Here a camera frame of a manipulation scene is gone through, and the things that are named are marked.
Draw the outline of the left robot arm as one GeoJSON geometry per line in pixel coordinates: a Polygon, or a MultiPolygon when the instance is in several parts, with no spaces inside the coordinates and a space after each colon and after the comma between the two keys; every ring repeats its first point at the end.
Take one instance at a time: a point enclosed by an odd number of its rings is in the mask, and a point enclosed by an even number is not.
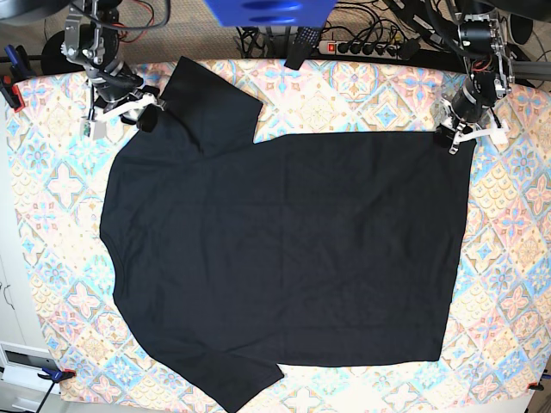
{"type": "Polygon", "coordinates": [[[443,26],[443,18],[433,2],[424,4],[435,32],[462,58],[467,71],[455,94],[442,97],[445,116],[435,136],[449,148],[451,155],[458,152],[460,144],[482,137],[488,137],[495,145],[507,144],[510,126],[506,120],[499,119],[494,108],[511,93],[515,77],[498,11],[476,1],[458,6],[447,1],[457,32],[452,35],[443,26]]]}

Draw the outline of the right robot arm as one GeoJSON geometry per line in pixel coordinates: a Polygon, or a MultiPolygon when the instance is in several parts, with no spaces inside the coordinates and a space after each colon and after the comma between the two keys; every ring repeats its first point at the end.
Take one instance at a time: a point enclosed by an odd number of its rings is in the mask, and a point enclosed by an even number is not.
{"type": "Polygon", "coordinates": [[[120,57],[129,41],[129,27],[120,21],[120,1],[71,1],[60,47],[67,60],[84,68],[90,87],[90,108],[81,119],[81,133],[100,139],[108,123],[122,123],[151,132],[158,111],[165,109],[160,89],[147,85],[120,57]]]}

